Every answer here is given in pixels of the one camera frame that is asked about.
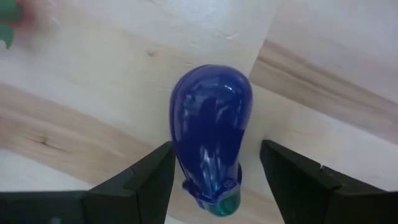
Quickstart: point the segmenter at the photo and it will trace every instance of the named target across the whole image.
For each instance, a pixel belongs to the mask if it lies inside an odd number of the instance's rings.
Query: wood grain
[[[90,184],[99,184],[151,149],[132,136],[66,106],[0,84],[0,147]],[[169,204],[172,217],[189,223],[282,223],[273,200],[242,189],[241,208],[219,219],[201,210],[181,188],[178,170]]]
[[[0,178],[0,192],[88,190],[93,187],[6,149],[0,149]]]
[[[394,60],[398,57],[391,50],[397,46],[395,33],[387,32],[386,25],[393,17],[374,17],[376,9],[398,12],[398,7],[387,1],[366,1],[365,6],[347,11],[345,4],[284,1],[250,80],[398,143],[398,67]],[[350,20],[344,22],[338,16]],[[352,27],[361,21],[372,22],[367,27]],[[379,29],[378,34],[371,32],[374,29]],[[370,33],[358,38],[361,32]],[[377,41],[380,35],[387,41],[384,45]]]

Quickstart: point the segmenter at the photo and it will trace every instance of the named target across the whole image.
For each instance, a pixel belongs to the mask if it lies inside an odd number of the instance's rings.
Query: wooden floor
[[[88,190],[92,187],[82,180],[6,149],[0,149],[0,178],[1,192]]]
[[[252,82],[398,143],[398,4],[283,1]]]
[[[0,49],[0,148],[96,185],[168,141],[172,88],[190,69],[220,63],[252,81],[243,201],[232,217],[212,217],[182,190],[178,168],[171,217],[282,223],[259,160],[263,139],[398,190],[392,1],[29,2],[34,25]]]

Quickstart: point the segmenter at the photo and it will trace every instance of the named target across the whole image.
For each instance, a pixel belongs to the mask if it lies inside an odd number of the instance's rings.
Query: toy eggplant
[[[170,99],[170,130],[186,180],[201,208],[225,217],[240,204],[239,148],[251,113],[252,90],[239,71],[203,65],[184,75]]]

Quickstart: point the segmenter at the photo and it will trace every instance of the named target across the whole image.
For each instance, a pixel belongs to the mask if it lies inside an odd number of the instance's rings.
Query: blue eggplant toy
[[[239,148],[251,113],[252,91],[239,71],[203,65],[184,75],[170,99],[170,130],[187,178],[182,186],[219,217],[239,207]]]

